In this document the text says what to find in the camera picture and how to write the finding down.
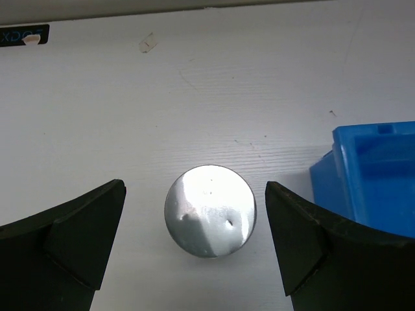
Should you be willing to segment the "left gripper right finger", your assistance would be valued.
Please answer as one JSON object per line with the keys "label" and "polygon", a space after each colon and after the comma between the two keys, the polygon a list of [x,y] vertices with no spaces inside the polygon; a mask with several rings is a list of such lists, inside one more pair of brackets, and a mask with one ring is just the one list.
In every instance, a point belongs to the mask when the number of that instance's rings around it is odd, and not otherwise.
{"label": "left gripper right finger", "polygon": [[269,181],[265,203],[295,310],[413,310],[414,239],[315,205]]}

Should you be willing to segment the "blue plastic divided bin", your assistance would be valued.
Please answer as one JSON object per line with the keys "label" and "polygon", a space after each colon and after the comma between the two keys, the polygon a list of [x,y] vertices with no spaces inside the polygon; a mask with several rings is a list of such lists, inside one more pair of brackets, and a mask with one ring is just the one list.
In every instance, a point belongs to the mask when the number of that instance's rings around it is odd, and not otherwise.
{"label": "blue plastic divided bin", "polygon": [[315,204],[414,237],[414,122],[339,126],[331,150],[309,171]]}

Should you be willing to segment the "white shaker silver cap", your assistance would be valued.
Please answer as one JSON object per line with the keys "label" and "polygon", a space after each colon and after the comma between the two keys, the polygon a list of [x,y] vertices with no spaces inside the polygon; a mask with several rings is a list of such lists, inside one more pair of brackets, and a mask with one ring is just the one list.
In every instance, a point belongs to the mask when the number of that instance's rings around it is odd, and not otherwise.
{"label": "white shaker silver cap", "polygon": [[216,259],[239,251],[257,220],[255,195],[248,182],[221,165],[200,165],[181,174],[165,199],[164,219],[185,252]]}

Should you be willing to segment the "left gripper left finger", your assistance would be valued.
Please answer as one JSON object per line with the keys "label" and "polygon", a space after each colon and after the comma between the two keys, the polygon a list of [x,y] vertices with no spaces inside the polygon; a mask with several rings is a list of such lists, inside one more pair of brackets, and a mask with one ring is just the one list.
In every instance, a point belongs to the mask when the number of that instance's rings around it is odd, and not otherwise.
{"label": "left gripper left finger", "polygon": [[126,198],[121,179],[1,226],[2,310],[89,310]]}

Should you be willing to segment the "left black corner label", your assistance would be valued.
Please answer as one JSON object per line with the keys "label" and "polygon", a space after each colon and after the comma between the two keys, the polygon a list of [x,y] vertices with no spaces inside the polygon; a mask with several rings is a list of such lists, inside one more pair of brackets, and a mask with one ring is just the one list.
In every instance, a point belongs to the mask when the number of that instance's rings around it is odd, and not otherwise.
{"label": "left black corner label", "polygon": [[1,47],[44,45],[49,40],[49,24],[1,27]]}

